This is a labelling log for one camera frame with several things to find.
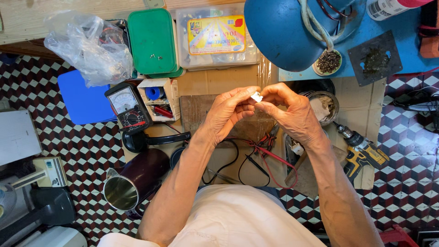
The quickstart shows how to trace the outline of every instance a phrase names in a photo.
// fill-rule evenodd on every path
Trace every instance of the white shirt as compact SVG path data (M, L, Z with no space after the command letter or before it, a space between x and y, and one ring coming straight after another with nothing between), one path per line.
M121 233L99 247L158 247ZM170 247L325 246L273 195L247 185L210 185L195 196L185 227Z

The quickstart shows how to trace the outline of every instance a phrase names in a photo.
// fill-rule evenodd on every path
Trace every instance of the maroon mug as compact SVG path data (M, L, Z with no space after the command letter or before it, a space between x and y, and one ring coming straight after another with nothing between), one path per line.
M113 208L131 219L141 219L137 206L162 185L170 171L167 154L159 149L146 149L125 166L109 168L104 183L104 198Z

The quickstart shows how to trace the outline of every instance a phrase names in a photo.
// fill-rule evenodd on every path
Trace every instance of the yellow drill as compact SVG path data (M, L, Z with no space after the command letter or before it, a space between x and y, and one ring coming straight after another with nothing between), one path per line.
M337 126L337 130L344 136L345 142L348 144L347 165L344 168L349 181L353 182L358 172L365 165L371 165L377 169L385 166L389 157L385 155L375 144L364 138L356 131L350 130L347 126L333 122Z

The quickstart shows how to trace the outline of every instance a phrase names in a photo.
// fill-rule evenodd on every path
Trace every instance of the blue plastic lid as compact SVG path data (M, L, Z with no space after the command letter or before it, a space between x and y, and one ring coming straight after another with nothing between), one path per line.
M87 88L81 73L73 70L58 77L58 86L74 124L92 124L117 119L104 95L104 92L110 89L110 85Z

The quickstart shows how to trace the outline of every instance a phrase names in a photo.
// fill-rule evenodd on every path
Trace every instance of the pliers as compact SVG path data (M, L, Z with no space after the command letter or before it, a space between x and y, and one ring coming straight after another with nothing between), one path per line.
M271 151L271 148L273 147L274 140L276 139L276 134L279 131L279 125L276 123L273 128L271 128L270 133L266 133L264 137L256 144L258 147L262 147L266 142L268 143L267 150Z

